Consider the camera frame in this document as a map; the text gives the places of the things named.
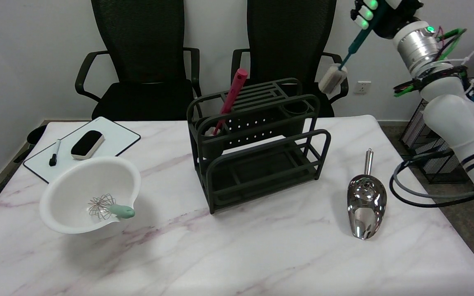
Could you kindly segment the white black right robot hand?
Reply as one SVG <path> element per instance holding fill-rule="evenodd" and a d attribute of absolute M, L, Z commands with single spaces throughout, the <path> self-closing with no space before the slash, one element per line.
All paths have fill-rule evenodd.
<path fill-rule="evenodd" d="M 359 35 L 374 32 L 393 39 L 401 28 L 419 20 L 415 15 L 423 6 L 421 0 L 355 0 L 350 17 L 361 28 Z"/>

